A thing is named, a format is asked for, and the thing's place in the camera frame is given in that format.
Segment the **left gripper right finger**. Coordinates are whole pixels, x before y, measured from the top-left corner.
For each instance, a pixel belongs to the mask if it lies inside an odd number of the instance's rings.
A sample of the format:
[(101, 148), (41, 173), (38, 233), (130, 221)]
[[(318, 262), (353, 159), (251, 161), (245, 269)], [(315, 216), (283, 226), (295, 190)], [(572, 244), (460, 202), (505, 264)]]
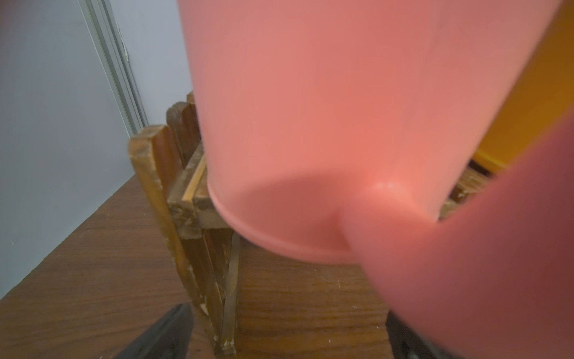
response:
[(408, 325), (403, 323), (392, 311), (388, 312), (386, 321), (387, 333), (394, 358), (397, 359), (459, 359), (421, 337)]

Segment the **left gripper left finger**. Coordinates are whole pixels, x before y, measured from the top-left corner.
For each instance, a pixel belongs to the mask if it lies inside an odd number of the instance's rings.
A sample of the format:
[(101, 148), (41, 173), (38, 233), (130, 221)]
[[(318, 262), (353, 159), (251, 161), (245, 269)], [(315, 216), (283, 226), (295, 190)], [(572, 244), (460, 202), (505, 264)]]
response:
[(194, 329), (190, 304), (174, 306), (115, 359), (184, 359)]

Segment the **wooden two-tier shelf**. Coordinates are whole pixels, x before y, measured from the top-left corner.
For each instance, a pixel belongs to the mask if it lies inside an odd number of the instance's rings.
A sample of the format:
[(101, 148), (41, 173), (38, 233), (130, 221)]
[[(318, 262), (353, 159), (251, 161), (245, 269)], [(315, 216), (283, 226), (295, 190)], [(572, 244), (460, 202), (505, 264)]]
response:
[(217, 358), (392, 358), (379, 300), (356, 266), (250, 244), (215, 209), (192, 94), (130, 139), (129, 158)]

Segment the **yellow watering can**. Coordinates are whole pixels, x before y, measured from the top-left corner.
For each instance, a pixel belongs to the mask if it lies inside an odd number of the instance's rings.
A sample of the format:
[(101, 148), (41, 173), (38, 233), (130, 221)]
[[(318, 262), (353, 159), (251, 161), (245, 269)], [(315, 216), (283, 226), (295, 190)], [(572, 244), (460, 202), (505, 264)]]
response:
[(573, 107), (573, 2), (564, 1), (472, 157), (497, 173)]

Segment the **pink watering can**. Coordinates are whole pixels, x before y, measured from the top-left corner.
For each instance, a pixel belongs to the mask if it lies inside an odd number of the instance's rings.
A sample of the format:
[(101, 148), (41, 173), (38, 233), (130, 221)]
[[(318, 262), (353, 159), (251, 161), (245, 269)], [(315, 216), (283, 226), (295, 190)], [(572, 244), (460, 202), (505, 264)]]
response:
[(559, 1), (180, 1), (211, 199), (465, 358), (573, 356), (573, 117), (439, 211)]

